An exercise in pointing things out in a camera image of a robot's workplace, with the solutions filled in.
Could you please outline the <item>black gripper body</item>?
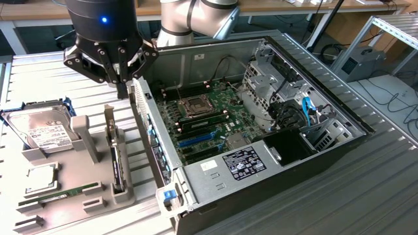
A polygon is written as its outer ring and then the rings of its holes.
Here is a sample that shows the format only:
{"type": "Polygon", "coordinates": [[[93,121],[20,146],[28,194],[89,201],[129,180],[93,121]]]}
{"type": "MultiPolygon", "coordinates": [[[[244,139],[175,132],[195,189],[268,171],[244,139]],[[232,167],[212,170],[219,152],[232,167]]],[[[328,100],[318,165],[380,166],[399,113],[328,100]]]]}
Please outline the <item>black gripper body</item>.
{"type": "Polygon", "coordinates": [[[137,31],[135,1],[68,0],[67,10],[76,32],[76,47],[115,44],[139,48],[143,38],[137,31]]]}

